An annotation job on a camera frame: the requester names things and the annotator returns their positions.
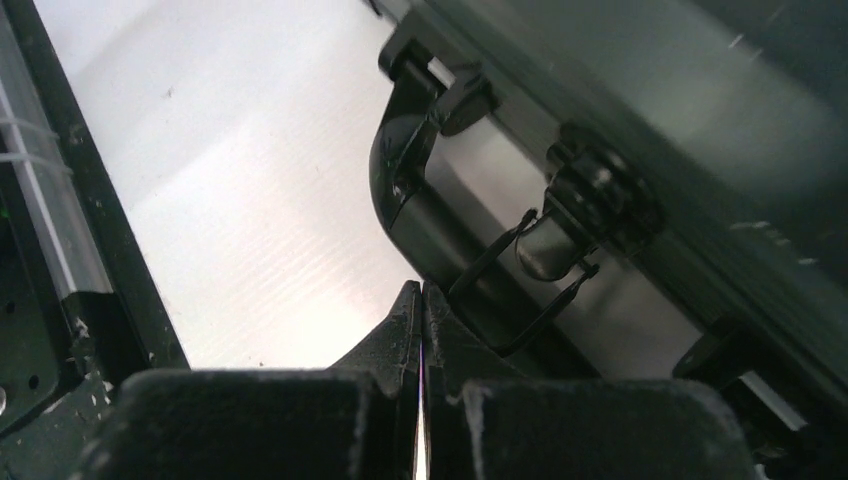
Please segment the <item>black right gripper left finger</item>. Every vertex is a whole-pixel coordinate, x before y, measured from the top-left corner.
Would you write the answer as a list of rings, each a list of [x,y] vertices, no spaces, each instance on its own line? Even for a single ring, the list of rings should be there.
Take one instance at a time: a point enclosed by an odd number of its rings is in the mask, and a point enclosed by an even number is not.
[[[86,442],[74,479],[411,479],[420,284],[324,369],[135,374]]]

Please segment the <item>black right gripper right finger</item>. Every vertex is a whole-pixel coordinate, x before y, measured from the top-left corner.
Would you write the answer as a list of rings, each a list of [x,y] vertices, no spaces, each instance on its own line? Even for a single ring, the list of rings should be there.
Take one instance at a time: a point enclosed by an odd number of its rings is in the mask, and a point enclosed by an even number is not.
[[[730,407],[687,380],[523,376],[422,288],[432,479],[753,479]]]

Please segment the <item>black poker chip case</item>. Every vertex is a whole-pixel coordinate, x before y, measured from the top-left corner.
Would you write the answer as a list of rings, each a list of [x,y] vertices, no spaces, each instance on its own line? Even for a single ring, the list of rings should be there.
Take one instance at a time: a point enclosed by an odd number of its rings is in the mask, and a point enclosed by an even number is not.
[[[770,479],[847,475],[847,5],[843,1],[375,1],[394,31],[374,137],[378,221],[501,352],[589,373],[497,262],[562,279],[629,257],[705,328],[677,367],[720,390]],[[530,155],[543,205],[491,245],[425,177],[483,118]]]

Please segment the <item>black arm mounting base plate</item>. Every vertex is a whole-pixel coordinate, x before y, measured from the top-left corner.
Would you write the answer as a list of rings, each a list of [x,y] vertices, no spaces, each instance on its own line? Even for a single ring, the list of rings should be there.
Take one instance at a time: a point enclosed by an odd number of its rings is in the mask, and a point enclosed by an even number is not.
[[[1,475],[64,479],[185,353],[36,5],[1,5]]]

